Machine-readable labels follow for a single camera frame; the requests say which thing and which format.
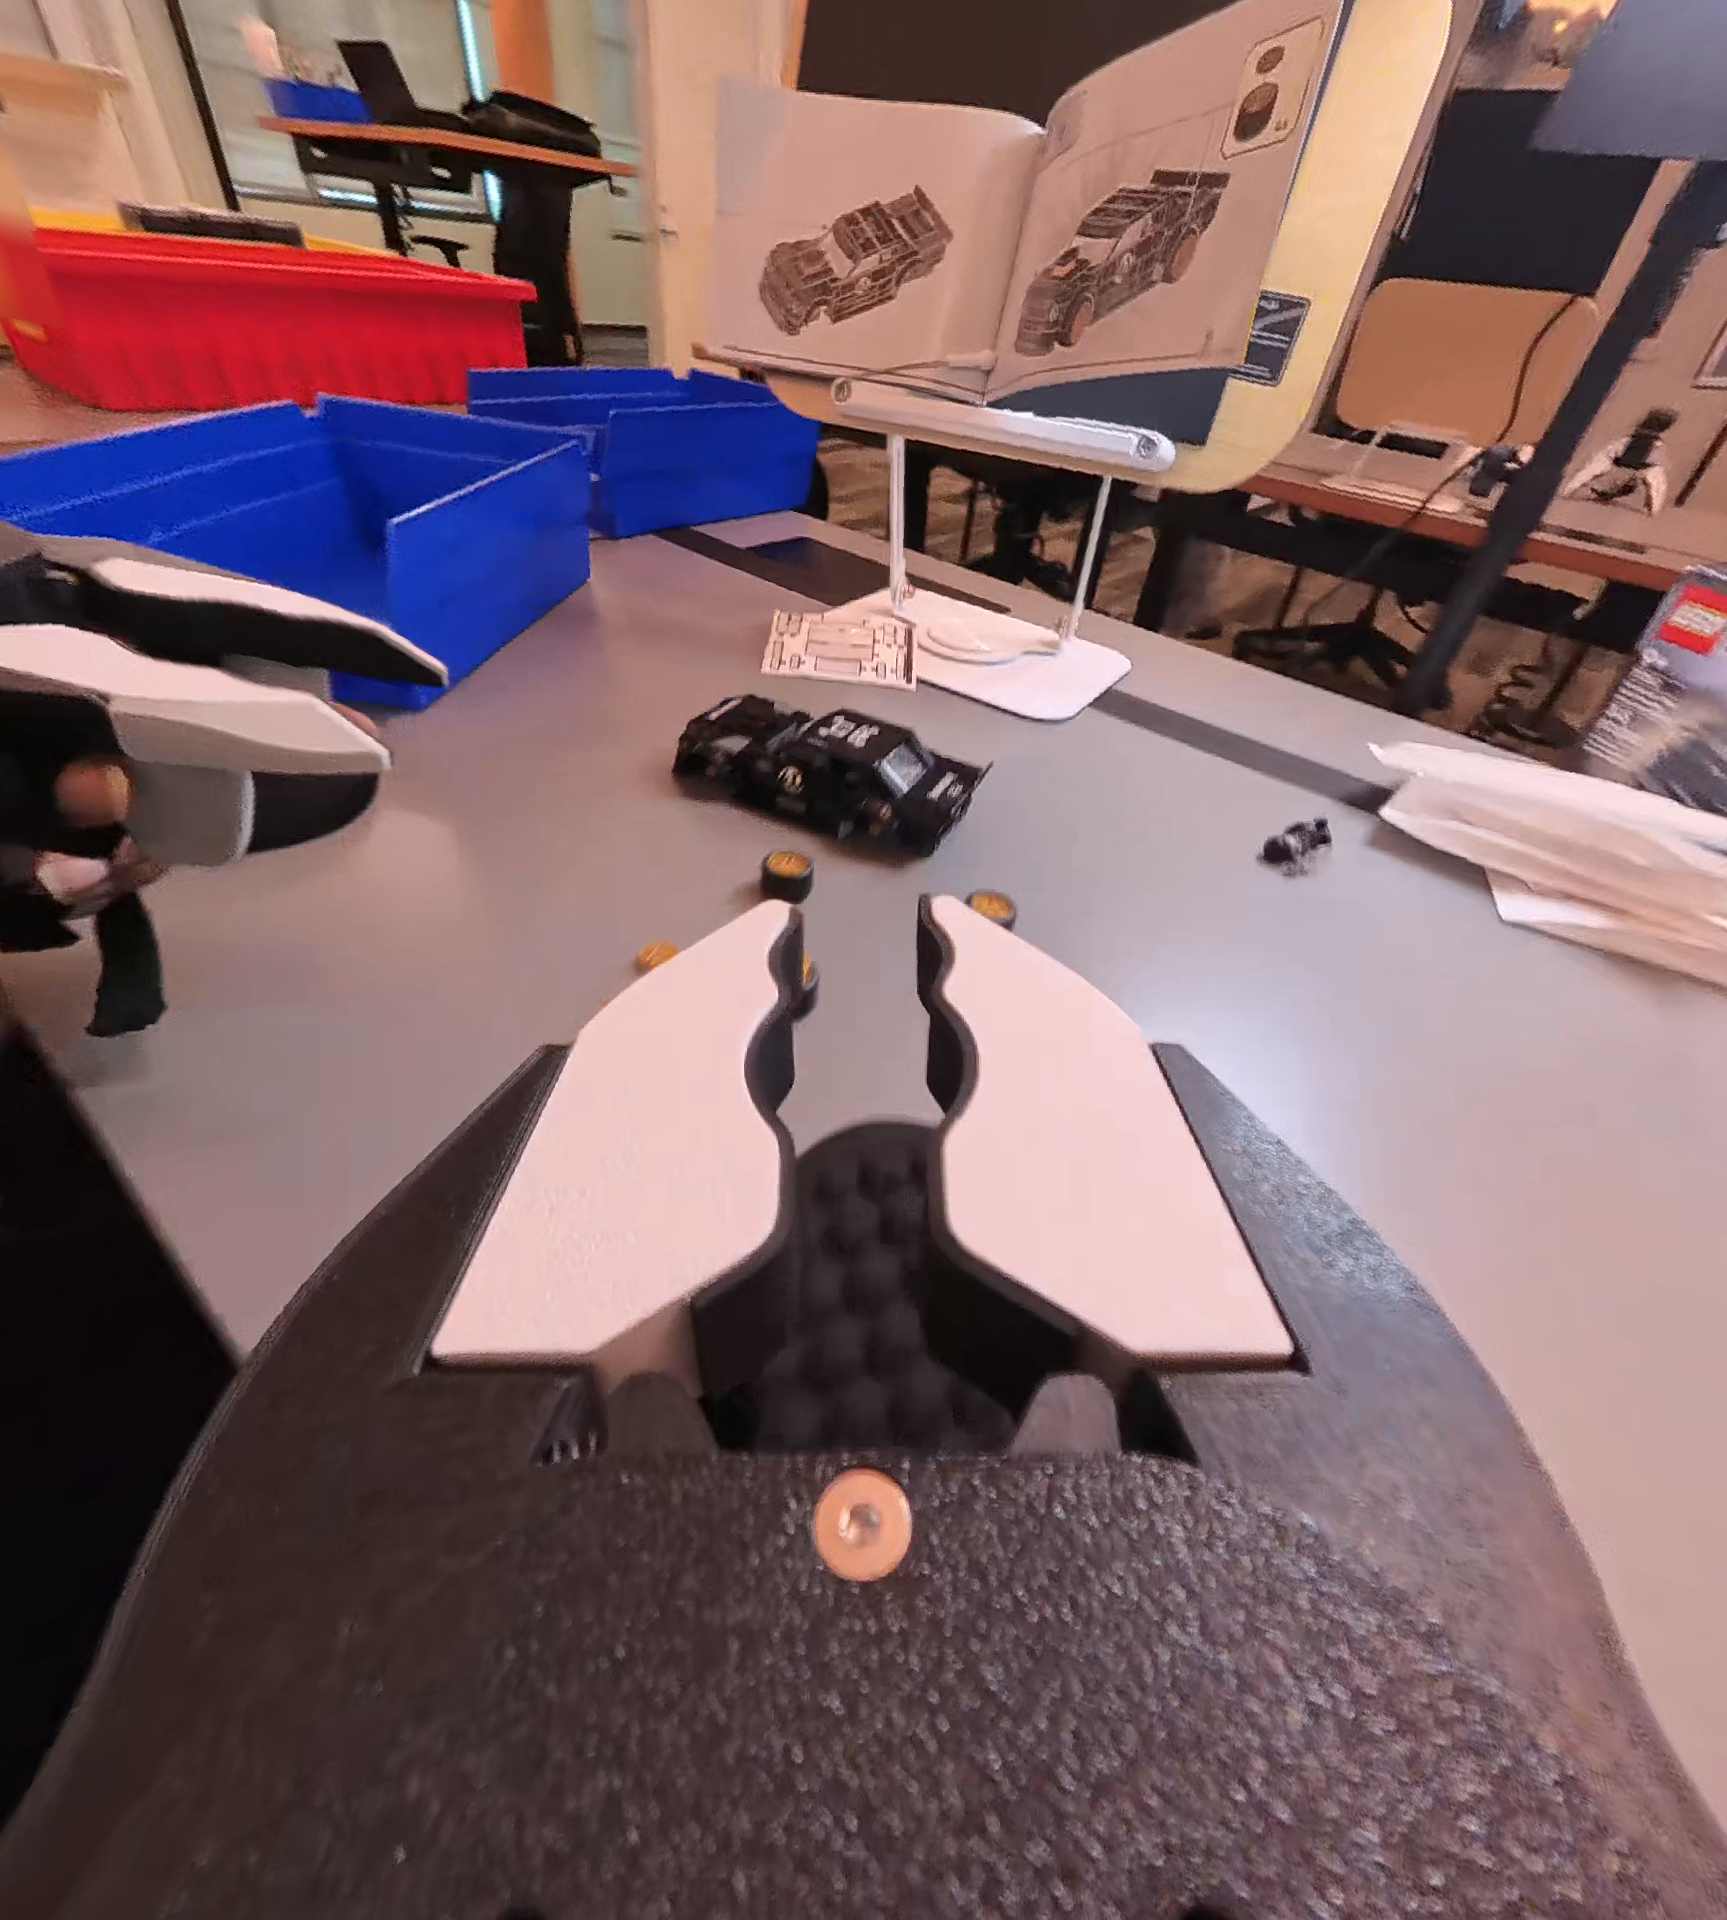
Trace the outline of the black lego car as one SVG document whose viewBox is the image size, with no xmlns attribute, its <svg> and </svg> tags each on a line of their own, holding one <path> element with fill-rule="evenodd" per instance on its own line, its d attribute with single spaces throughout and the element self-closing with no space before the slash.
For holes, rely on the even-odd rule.
<svg viewBox="0 0 1727 1920">
<path fill-rule="evenodd" d="M 896 856 L 934 855 L 986 775 L 870 713 L 811 713 L 755 693 L 709 705 L 674 746 L 683 786 Z"/>
</svg>

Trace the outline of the clear plastic parts bag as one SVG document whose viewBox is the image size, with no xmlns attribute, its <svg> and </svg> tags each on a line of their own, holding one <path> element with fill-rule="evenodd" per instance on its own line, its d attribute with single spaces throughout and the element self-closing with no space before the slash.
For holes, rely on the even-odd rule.
<svg viewBox="0 0 1727 1920">
<path fill-rule="evenodd" d="M 1727 990 L 1727 818 L 1529 758 L 1376 745 L 1380 821 L 1483 870 L 1504 922 Z"/>
</svg>

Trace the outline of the dark wall sign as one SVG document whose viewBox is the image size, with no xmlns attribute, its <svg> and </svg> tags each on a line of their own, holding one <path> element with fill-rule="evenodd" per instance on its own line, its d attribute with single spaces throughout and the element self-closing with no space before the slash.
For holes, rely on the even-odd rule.
<svg viewBox="0 0 1727 1920">
<path fill-rule="evenodd" d="M 1301 337 L 1308 306 L 1307 295 L 1259 289 L 1249 341 L 1240 363 L 1228 370 L 1228 379 L 1277 387 Z"/>
</svg>

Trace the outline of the black dimpled wrist rest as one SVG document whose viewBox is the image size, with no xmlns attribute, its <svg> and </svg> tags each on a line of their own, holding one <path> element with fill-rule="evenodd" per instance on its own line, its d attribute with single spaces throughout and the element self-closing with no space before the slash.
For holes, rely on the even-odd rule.
<svg viewBox="0 0 1727 1920">
<path fill-rule="evenodd" d="M 914 1120 L 866 1120 L 798 1158 L 779 1352 L 704 1400 L 725 1450 L 1015 1448 L 1019 1418 L 923 1333 L 927 1139 Z"/>
</svg>

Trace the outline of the black partition panel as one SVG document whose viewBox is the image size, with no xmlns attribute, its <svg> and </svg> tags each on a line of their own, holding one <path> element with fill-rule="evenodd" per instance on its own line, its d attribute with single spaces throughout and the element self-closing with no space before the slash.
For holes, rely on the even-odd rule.
<svg viewBox="0 0 1727 1920">
<path fill-rule="evenodd" d="M 795 85 L 1040 123 L 1069 85 L 1128 45 L 1136 21 L 1123 3 L 811 2 Z"/>
</svg>

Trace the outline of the wooden office desk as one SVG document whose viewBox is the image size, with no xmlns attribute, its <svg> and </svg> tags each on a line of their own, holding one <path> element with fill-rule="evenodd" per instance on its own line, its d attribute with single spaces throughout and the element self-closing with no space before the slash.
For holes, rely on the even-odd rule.
<svg viewBox="0 0 1727 1920">
<path fill-rule="evenodd" d="M 1437 541 L 1475 549 L 1490 530 L 1494 497 L 1477 501 L 1458 474 L 1434 491 L 1460 449 L 1426 458 L 1386 445 L 1354 445 L 1299 434 L 1285 455 L 1249 474 L 1255 496 L 1376 526 L 1412 528 Z M 1617 584 L 1667 587 L 1684 571 L 1727 565 L 1727 513 L 1663 507 L 1657 513 L 1558 497 L 1522 543 L 1518 562 Z"/>
</svg>

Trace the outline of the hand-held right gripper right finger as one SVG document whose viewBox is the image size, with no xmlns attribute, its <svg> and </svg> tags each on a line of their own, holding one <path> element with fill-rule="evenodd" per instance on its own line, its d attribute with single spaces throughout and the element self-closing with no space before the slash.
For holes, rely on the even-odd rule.
<svg viewBox="0 0 1727 1920">
<path fill-rule="evenodd" d="M 915 914 L 938 1104 L 923 1330 L 982 1386 L 1277 1370 L 1298 1342 L 1156 1046 L 956 895 Z"/>
</svg>

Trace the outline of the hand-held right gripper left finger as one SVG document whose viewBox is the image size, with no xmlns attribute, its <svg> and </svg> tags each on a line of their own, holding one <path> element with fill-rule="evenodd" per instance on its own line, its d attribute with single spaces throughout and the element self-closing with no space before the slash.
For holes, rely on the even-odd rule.
<svg viewBox="0 0 1727 1920">
<path fill-rule="evenodd" d="M 805 930 L 763 901 L 610 999 L 561 1054 L 433 1325 L 441 1363 L 544 1363 L 694 1395 L 779 1349 Z"/>
</svg>

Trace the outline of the red storage bin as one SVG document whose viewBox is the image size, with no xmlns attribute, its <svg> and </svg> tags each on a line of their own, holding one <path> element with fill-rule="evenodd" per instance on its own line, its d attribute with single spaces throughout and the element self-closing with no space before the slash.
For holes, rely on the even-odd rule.
<svg viewBox="0 0 1727 1920">
<path fill-rule="evenodd" d="M 321 394 L 465 402 L 522 368 L 529 282 L 374 251 L 38 227 L 38 319 L 0 319 L 18 365 L 109 414 L 213 414 Z"/>
</svg>

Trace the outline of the white booklet stand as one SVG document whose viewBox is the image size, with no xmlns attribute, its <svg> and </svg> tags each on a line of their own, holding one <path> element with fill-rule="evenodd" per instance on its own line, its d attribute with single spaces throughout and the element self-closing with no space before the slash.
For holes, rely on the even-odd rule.
<svg viewBox="0 0 1727 1920">
<path fill-rule="evenodd" d="M 1156 481 L 1179 455 L 1168 434 L 1151 424 L 1001 409 L 959 392 L 859 371 L 830 375 L 827 399 L 805 414 L 884 434 L 890 466 L 889 578 L 884 587 L 835 608 L 910 622 L 915 686 L 944 687 L 1030 722 L 1065 722 L 1131 672 L 1122 650 L 1085 640 L 1079 627 L 1113 486 Z M 914 441 L 1063 466 L 1096 480 L 1075 581 L 1051 624 L 915 583 L 905 549 L 905 477 Z"/>
</svg>

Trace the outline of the blue storage bin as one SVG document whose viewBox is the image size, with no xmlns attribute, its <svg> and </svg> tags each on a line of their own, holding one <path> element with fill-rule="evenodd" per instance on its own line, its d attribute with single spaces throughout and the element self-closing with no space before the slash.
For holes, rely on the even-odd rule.
<svg viewBox="0 0 1727 1920">
<path fill-rule="evenodd" d="M 592 477 L 541 427 L 321 394 L 0 456 L 0 520 L 307 592 L 383 622 L 446 687 L 332 675 L 417 713 L 590 581 Z"/>
<path fill-rule="evenodd" d="M 590 528 L 610 538 L 799 511 L 814 494 L 819 424 L 734 375 L 481 368 L 465 409 L 579 439 Z"/>
</svg>

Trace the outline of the white sticker sheet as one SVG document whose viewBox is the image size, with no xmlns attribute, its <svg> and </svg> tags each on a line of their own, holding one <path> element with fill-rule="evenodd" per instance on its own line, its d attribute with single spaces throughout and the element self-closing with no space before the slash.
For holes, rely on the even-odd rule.
<svg viewBox="0 0 1727 1920">
<path fill-rule="evenodd" d="M 910 622 L 898 615 L 776 609 L 758 672 L 766 679 L 814 679 L 849 687 L 912 687 L 919 679 L 915 640 Z"/>
</svg>

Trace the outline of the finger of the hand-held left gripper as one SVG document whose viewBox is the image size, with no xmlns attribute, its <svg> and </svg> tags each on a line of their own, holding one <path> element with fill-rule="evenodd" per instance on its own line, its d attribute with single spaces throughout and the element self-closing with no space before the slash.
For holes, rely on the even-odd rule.
<svg viewBox="0 0 1727 1920">
<path fill-rule="evenodd" d="M 58 781 L 78 760 L 124 776 L 120 830 L 164 866 L 247 855 L 255 779 L 374 781 L 385 745 L 307 687 L 173 663 L 59 624 L 0 626 L 0 825 L 92 831 L 66 818 Z"/>
<path fill-rule="evenodd" d="M 32 608 L 183 665 L 248 658 L 332 675 L 446 687 L 447 667 L 383 622 L 307 592 L 150 559 L 34 565 Z"/>
</svg>

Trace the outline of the wooden standing desk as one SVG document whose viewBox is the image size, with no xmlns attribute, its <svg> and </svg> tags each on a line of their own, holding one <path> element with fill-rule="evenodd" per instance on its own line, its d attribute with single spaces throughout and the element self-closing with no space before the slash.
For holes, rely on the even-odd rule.
<svg viewBox="0 0 1727 1920">
<path fill-rule="evenodd" d="M 578 368 L 587 361 L 569 265 L 571 198 L 595 183 L 618 192 L 621 183 L 637 178 L 632 165 L 595 150 L 486 136 L 465 123 L 394 127 L 283 114 L 257 123 L 289 136 L 303 174 L 370 183 L 385 243 L 398 254 L 409 248 L 394 205 L 399 184 L 453 189 L 471 176 L 495 178 L 503 209 L 493 224 L 493 269 L 512 269 L 535 291 L 520 319 L 525 355 L 532 368 Z"/>
</svg>

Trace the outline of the lego instruction booklet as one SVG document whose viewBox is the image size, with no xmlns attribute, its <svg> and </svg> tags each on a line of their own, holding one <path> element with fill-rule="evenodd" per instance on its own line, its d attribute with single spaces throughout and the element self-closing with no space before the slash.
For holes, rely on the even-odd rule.
<svg viewBox="0 0 1727 1920">
<path fill-rule="evenodd" d="M 1040 118 L 727 79 L 706 342 L 1199 441 L 1349 3 L 1213 3 Z"/>
</svg>

